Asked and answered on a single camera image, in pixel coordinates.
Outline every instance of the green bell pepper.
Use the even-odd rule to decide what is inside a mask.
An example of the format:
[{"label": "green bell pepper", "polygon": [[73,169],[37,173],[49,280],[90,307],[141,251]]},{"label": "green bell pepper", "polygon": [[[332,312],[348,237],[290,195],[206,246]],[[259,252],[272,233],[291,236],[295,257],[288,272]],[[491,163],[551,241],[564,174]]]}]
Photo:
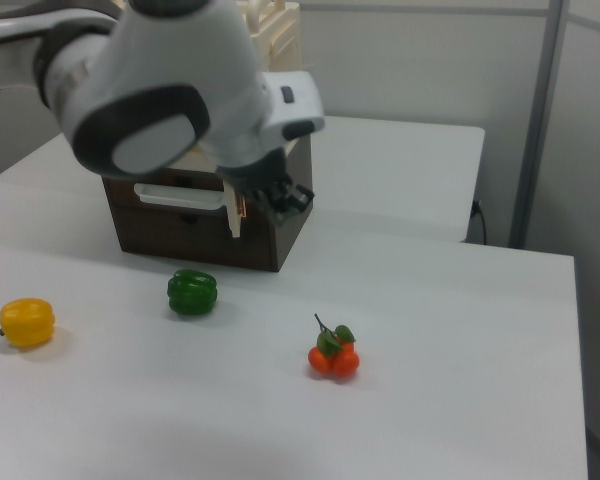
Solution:
[{"label": "green bell pepper", "polygon": [[216,279],[196,270],[178,270],[167,288],[169,308],[181,315],[209,313],[218,298]]}]

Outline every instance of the black cable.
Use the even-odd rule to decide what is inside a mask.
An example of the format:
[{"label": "black cable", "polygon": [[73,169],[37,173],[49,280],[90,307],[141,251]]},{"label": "black cable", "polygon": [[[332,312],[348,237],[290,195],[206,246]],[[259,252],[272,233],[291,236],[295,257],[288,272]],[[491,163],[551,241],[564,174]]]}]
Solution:
[{"label": "black cable", "polygon": [[482,239],[483,245],[487,244],[487,221],[484,219],[484,213],[482,212],[482,208],[480,208],[480,200],[474,200],[471,204],[471,216],[469,218],[473,218],[476,215],[480,215],[480,220],[482,221]]}]

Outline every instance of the yellow pepper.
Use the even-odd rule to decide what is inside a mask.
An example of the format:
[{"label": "yellow pepper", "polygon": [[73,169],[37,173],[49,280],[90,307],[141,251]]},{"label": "yellow pepper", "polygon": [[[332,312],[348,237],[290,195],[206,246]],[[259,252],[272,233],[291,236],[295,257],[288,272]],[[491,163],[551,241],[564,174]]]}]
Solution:
[{"label": "yellow pepper", "polygon": [[50,303],[39,298],[21,298],[0,310],[0,335],[16,347],[29,347],[49,340],[55,322]]}]

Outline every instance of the plastic vegetable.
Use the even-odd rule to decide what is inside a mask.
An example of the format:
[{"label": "plastic vegetable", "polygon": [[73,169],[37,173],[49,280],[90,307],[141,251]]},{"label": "plastic vegetable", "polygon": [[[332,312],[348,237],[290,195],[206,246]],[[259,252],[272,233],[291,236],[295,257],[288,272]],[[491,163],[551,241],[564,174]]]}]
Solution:
[{"label": "plastic vegetable", "polygon": [[49,302],[39,298],[21,298],[0,310],[0,335],[16,347],[46,342],[53,335],[56,318]]},{"label": "plastic vegetable", "polygon": [[354,351],[356,341],[353,333],[346,325],[338,325],[335,330],[328,329],[318,315],[320,334],[316,346],[309,350],[309,364],[323,375],[331,372],[339,377],[349,377],[360,365],[360,357]]},{"label": "plastic vegetable", "polygon": [[218,298],[216,279],[196,270],[178,270],[167,288],[169,307],[181,315],[209,313]]}]

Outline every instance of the wooden box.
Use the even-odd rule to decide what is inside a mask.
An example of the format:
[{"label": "wooden box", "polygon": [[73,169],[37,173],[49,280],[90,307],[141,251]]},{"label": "wooden box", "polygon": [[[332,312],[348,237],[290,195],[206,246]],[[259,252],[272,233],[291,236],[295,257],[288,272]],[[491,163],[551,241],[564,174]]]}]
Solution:
[{"label": "wooden box", "polygon": [[[311,189],[310,137],[292,142],[287,152],[294,183]],[[222,192],[223,182],[214,173],[170,168],[141,182],[103,181],[120,246],[131,253],[277,272],[311,212],[309,207],[277,227],[256,205],[236,196],[241,218],[240,236],[234,238],[231,205],[216,210],[159,205],[143,202],[136,193],[137,184]]]}]

